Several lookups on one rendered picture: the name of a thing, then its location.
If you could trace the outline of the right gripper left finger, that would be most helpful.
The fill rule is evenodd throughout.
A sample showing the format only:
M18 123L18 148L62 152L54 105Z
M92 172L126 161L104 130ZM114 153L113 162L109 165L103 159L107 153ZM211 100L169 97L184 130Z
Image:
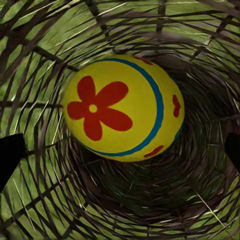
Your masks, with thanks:
M0 138L0 192L27 151L24 135L16 133Z

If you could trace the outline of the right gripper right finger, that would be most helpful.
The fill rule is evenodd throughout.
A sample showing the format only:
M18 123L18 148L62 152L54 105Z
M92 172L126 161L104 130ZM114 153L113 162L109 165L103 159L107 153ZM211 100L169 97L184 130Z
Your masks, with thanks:
M240 135L229 133L222 145L226 157L229 157L237 171L240 173Z

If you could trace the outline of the wicker basket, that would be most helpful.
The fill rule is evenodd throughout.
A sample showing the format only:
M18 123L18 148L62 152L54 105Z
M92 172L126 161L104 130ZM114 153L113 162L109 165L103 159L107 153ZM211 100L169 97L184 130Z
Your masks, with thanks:
M11 8L12 5L18 3L21 0L8 0L5 6L0 10L0 21L4 18L5 14ZM8 37L6 46L3 52L0 54L0 88L6 83L9 79L9 85L5 92L5 95L2 99L0 99L0 123L2 121L2 117L4 114L5 108L9 109L9 116L7 120L7 129L5 133L5 137L10 135L11 125L15 118L15 114L17 109L19 110L18 121L15 126L13 134L16 134L16 130L18 127L18 132L20 133L20 120L22 118L23 112L26 108L27 111L27 119L26 126L24 128L23 136L25 135L30 120L32 118L32 114L35 108L41 108L41 114L38 120L35 122L33 128L34 134L34 150L29 151L28 147L26 148L26 152L24 153L22 159L26 159L28 164L28 170L31 172L32 178L34 180L36 186L36 198L33 199L31 192L29 190L29 186L26 182L25 175L22 170L22 161L19 162L19 170L20 170L20 181L23 184L23 180L25 182L26 188L29 192L31 202L28 204L24 204L23 198L19 194L20 200L22 202L23 208L18 212L14 212L14 209L11 204L9 192L7 186L2 190L7 204L9 205L9 209L11 211L11 217L4 221L2 217L2 211L0 209L0 234L4 235L6 240L17 240L17 238L7 229L12 223L16 223L18 227L20 227L23 232L29 237L29 240L34 240L31 234L27 231L27 229L22 225L22 223L18 220L23 214L29 219L33 228L37 228L37 230L44 237L44 240L51 240L48 236L48 233L42 223L44 223L50 228L53 234L57 237L57 240L67 240L70 237L72 240L76 240L76 238L71 235L72 230L79 232L85 240L99 240L93 233L96 233L99 236L102 236L106 240L112 240L111 237L106 236L99 227L105 229L110 232L112 236L117 236L121 238L121 240L128 240L128 238L137 239L137 240L172 240L175 238L184 238L184 240L198 240L200 238L204 238L209 236L205 240L211 240L216 235L220 234L222 231L227 230L227 228L231 228L235 220L240 217L240 205L236 206L238 201L240 200L240 193L235 197L232 201L230 201L231 197L235 193L235 191L240 188L240 180L236 184L236 187L228 193L230 186L233 181L240 176L240 173L237 171L230 158L226 157L226 164L222 171L216 170L216 162L219 151L219 130L222 128L224 133L224 137L227 138L229 133L240 135L240 72L235 71L226 63L222 62L220 59L230 61L238 70L240 70L240 56L235 55L231 52L226 45L220 42L218 39L227 41L232 44L232 48L236 49L240 52L240 41L235 40L230 34L236 36L238 40L240 40L240 33L234 32L227 24L234 25L240 28L240 22L232 21L233 18L236 18L240 21L240 0L224 0L224 1L214 1L214 0L194 0L196 2L192 2L192 4L201 3L207 6L214 8L215 10L207 10L207 11L197 11L197 12L189 12L189 13L176 13L173 15L166 15L166 6L169 4L177 4L180 3L171 2L169 0L158 0L158 13L149 13L151 10L147 11L135 11L134 9L140 6L146 6L146 3L134 5L132 8L121 11L114 11L117 8L123 7L123 5L129 2L139 2L139 1L151 1L151 0L65 0L65 2L58 8L48 11L55 2L60 0L44 0L43 2L35 5L34 7L29 8L31 4L35 2L35 0L27 0L27 2L20 8L20 10L16 13L16 15L10 20L0 23L0 42L6 36ZM74 36L69 36L63 42L56 44L52 48L48 50L44 50L40 47L40 42L42 39L48 34L48 32L54 27L54 24L62 17L62 15L68 11L69 9L85 2L89 13L91 12L93 18L90 18L84 22L80 22L77 26L74 26L73 29L76 29L82 24L88 22L88 24L81 30L79 33ZM98 8L98 4L103 3L118 3L113 7L105 7ZM230 6L224 5L222 3L231 3L234 5L234 8ZM99 10L105 10L104 12L99 12ZM48 12L47 12L48 11ZM35 13L34 17L27 23L20 25L19 27L15 27L13 29L12 26L18 22L18 20L26 17L27 15ZM227 13L226 18L222 18L219 16L215 16L213 14L218 13ZM216 20L221 20L222 23L218 22L204 22L203 19L171 19L175 17L189 17L195 15L209 15L214 17ZM148 20L157 18L156 20ZM124 19L117 24L106 24L109 21L113 21L116 19ZM146 19L142 22L131 22L135 19ZM26 36L29 32L38 24L45 22L45 25L41 28L38 34L28 40ZM91 26L88 26L93 20L96 20ZM179 23L176 25L169 25L169 23ZM66 47L61 50L62 46L66 42L74 41L77 37L84 35L92 29L100 27L98 33L94 36L89 36L83 42L71 47ZM178 33L174 33L168 30L164 30L164 27L172 27L175 29L180 29L179 27L190 27L200 32L209 35L205 41L197 41L190 37L186 37L180 35ZM201 27L214 27L215 30L206 30ZM151 29L156 28L156 31L138 31L140 29ZM124 33L126 30L129 32ZM110 34L111 33L111 34ZM93 40L98 38L99 36L104 35L104 38L92 43ZM132 36L131 38L127 38L125 40L120 40L123 37ZM140 40L142 37L147 37L146 40ZM238 63L238 65L233 62L229 57L222 57L216 53L214 53L209 44L213 44L212 41L217 42L222 48L225 50L224 54L231 55ZM86 42L89 42L85 47L81 47ZM21 52L18 57L14 59L14 61L10 64L8 69L7 62L10 54L18 47L18 45L22 44ZM94 45L98 45L94 49L84 53L78 54L75 58L71 58L78 51L84 51L86 48L92 47ZM51 54L50 50L60 46L60 48L54 53ZM187 51L193 51L192 53L188 53ZM88 155L90 158L90 163L87 162L82 163L82 151L81 151L81 143L76 137L72 134L70 128L67 128L67 123L65 120L65 115L63 112L62 100L65 96L66 89L70 80L74 73L77 73L80 68L82 68L85 64L90 63L97 58L103 57L104 55L110 55L113 53L116 54L129 54L133 56L137 56L139 58L144 58L152 63L158 64L160 67L164 68L164 71L171 74L171 77L175 79L175 82L181 86L179 89L181 94L183 95L184 103L186 104L184 107L186 112L190 115L190 119L188 122L184 119L189 126L182 127L180 133L182 133L182 142L179 143L179 137L176 137L176 141L172 142L170 148L167 147L166 150L162 151L163 158L159 160L152 160L152 158L137 161L137 170L138 173L140 168L144 168L148 170L150 173L150 177L142 178L140 181L144 183L137 183L136 187L141 190L132 189L132 191L148 194L149 198L142 197L138 195L131 195L129 192L123 193L116 186L115 188L121 193L123 196L123 200L120 201L115 197L112 197L103 187L105 183L102 180L102 177L105 175L103 165L101 161L105 164L109 173L114 177L118 178L122 181L128 182L133 185L133 181L130 181L129 178L125 175L125 173L121 170L125 168L127 171L129 169L134 169L130 162L120 162L121 168L118 167L117 161L113 161L111 159L103 158L102 156L98 156L97 154L91 152L88 149ZM204 54L211 62L205 61L204 58L201 57L200 53ZM40 55L40 59L38 62L38 67L34 71L34 73L30 76L30 78L26 81L27 74L31 62L33 61L34 54ZM62 56L65 55L65 57ZM10 94L10 90L17 83L16 80L13 83L15 78L17 69L20 65L26 60L29 56L29 60L27 62L26 68L21 73L22 78L17 89L16 94L10 99L8 96ZM63 57L63 58L62 58ZM75 65L73 62L80 60L86 57L87 61L82 62L79 65ZM220 58L220 59L219 59ZM192 60L197 60L204 64L207 68L192 62ZM48 62L52 61L51 65L48 67ZM223 70L220 66L218 66L214 61L221 63L226 70ZM37 76L37 72L46 62L46 68L44 70L43 75L34 83L35 78ZM52 67L52 71L50 75L47 77L45 82L43 83L43 79L47 71ZM47 68L48 67L48 68ZM65 77L66 71L71 69L71 72ZM219 73L218 73L219 72ZM48 87L49 83L52 79L57 75L56 82L54 84L54 88L52 94L46 100L45 103L37 103L38 97L41 92ZM225 75L225 76L224 76ZM200 84L202 87L206 89L206 92L198 88L196 85L191 83L185 78L181 76L188 76L193 79L195 82ZM31 81L29 89L27 93L21 98L22 91L25 86ZM65 87L60 91L61 85L63 82L67 80ZM29 95L31 91L40 83L38 91L34 94L34 97L28 102ZM207 93L212 91L216 96L224 115L222 114L220 108L218 107L216 101L213 96L210 94L213 105L211 103L211 107L214 111L212 113L209 108L207 102L205 101L205 97L207 98ZM222 92L223 91L223 92ZM191 99L189 99L185 94L190 95L196 103L194 103ZM225 94L225 95L224 95ZM221 101L222 100L226 104L225 111ZM215 148L212 156L211 166L207 166L208 160L208 152L209 152L209 142L210 142L210 124L213 121L210 120L206 110L210 112L212 115L214 122L216 122L219 127L216 132L216 141ZM45 121L43 121L43 115L45 110L47 110L47 115ZM58 118L58 137L56 143L50 143L46 145L45 134L47 129L49 128L49 123L51 117L53 115L53 111L56 109L57 118ZM40 124L41 132L38 135L38 126ZM203 126L206 126L206 142L201 143L201 133L199 136L199 141L197 142L196 135L196 127L202 130ZM189 129L188 140L186 137L185 130ZM175 145L181 145L179 152L175 151ZM185 145L185 153L186 156L182 155L183 145ZM190 156L191 145L194 145L194 150ZM205 145L205 152L201 156L201 145ZM53 166L54 170L54 183L51 179L51 174L48 172L49 184L46 182L46 151L48 155L50 155L50 147L54 147L56 154L54 155L54 159L58 164L58 175L56 173L56 167ZM35 155L35 174L36 178L32 172L31 165L29 163L29 156ZM43 172L40 166L40 159L43 159ZM168 168L170 165L173 165L178 159L185 159L185 162L180 166L174 166L169 171L164 172L163 175L159 175L156 177L152 177L153 171L164 171L164 169ZM91 167L92 166L92 167ZM224 170L226 167L226 174L224 174ZM196 184L193 184L191 181L201 173L205 168L209 169L208 174L206 174L201 180L197 181ZM208 182L210 176L213 172L216 172L217 175ZM170 183L170 180L177 179L180 176L183 176L183 179L174 183ZM220 177L223 176L223 180L217 187L217 189L213 192L212 190L216 186ZM41 179L43 186L45 188L45 192L41 193L39 189L39 178ZM77 198L71 192L70 187L67 183L69 180L74 188L74 191L77 195ZM196 187L202 182L202 186L199 190ZM207 195L206 198L203 198L201 192L203 192L210 184L212 184L216 180L216 183L212 187L211 191ZM167 181L166 184L157 184L163 181ZM60 192L63 194L68 208L61 202L60 197L56 191L56 188L60 189ZM159 194L158 192L169 189L169 193ZM174 195L179 194L183 191L187 190L183 196L188 194L191 191L195 191L195 195L190 196L186 199L185 203L189 200L199 196L201 201L186 204L186 205L177 205L176 199ZM2 192L0 192L0 208L2 207ZM53 192L56 195L56 198L59 200L61 206L66 208L68 212L72 215L73 220L70 220L65 212L63 212L54 202L54 199L51 195ZM81 194L84 204L82 204L79 194ZM223 200L229 196L227 203L221 209L220 206ZM62 222L62 219L59 215L61 213L64 218L69 222L69 226L64 228L64 234L61 235L57 230L55 223L52 219L50 211L47 207L44 197L47 198L52 203L56 214L63 226L65 224ZM125 200L129 199L135 203L128 203L130 205L135 205L138 207L143 207L150 209L150 211L141 211L132 207L125 206ZM166 204L158 204L151 205L141 203L134 199L146 200L146 201L168 201L173 199L174 207L173 208L160 208L160 206L164 206ZM36 204L41 201L44 207L44 210L47 214L49 222L41 215L41 213L36 209ZM229 204L232 204L228 213L219 218L216 222L205 225L209 222L213 217L216 217L220 214ZM103 216L103 218L96 216L89 211L86 211L88 205L96 210L99 214ZM102 213L95 205L100 206L106 213L107 216L111 219L114 219L114 223L109 221L104 213ZM38 215L38 218L41 222L43 230L36 224L36 222L30 217L28 214L28 210L33 208ZM233 219L230 222L227 222L230 218L232 212L237 209ZM201 217L203 215L207 215L209 213L213 213L213 216L209 218ZM82 223L79 218L85 218L90 224L92 224L95 228L91 228L88 225ZM146 227L147 229L138 229L138 228L127 228L121 227L116 222L118 222L118 218L124 221L133 221L132 225ZM109 225L112 225L112 229L105 226L101 222L96 219L100 219L106 222ZM190 229L195 223L201 222L203 220L207 221L203 223L200 227ZM82 232L76 225L83 227L88 234ZM219 230L214 232L209 232L214 227L222 225ZM161 229L159 231L151 231L151 229ZM120 229L130 235L119 234L114 231L114 229ZM139 232L145 233L146 236L136 236L131 233ZM165 233L165 231L179 231L179 233L169 234ZM232 240L232 238L240 232L240 225L236 231L228 233L227 236L222 238L221 240ZM196 234L200 235L197 237L193 237Z

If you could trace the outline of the easter egg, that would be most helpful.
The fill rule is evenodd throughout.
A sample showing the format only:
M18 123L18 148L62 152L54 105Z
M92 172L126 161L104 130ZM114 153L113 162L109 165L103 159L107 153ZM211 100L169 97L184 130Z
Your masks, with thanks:
M102 56L72 76L62 100L67 128L87 150L118 162L159 156L187 112L171 73L128 54Z

